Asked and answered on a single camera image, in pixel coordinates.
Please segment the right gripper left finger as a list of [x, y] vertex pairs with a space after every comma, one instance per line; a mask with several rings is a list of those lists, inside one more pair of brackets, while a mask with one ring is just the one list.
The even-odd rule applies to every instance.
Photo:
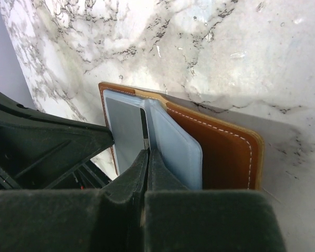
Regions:
[[125, 251], [148, 160], [140, 151], [102, 189], [1, 190], [0, 251]]

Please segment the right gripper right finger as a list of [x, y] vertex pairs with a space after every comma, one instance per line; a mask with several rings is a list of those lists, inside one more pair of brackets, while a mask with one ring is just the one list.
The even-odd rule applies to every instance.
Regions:
[[253, 190], [188, 190], [150, 153], [146, 251], [285, 251], [272, 206]]

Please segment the brown leather card holder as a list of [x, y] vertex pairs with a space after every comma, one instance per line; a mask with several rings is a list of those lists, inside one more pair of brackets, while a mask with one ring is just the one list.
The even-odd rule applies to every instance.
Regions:
[[173, 101], [165, 94], [99, 83], [99, 91], [106, 90], [159, 101], [168, 115], [200, 144], [203, 188], [206, 190], [260, 189], [264, 141], [258, 133], [187, 108], [181, 100]]

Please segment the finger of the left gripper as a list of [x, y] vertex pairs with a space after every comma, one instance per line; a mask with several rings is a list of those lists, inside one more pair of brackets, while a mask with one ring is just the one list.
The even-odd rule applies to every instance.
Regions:
[[106, 127], [26, 108], [0, 93], [0, 189], [101, 188], [92, 158], [114, 143]]

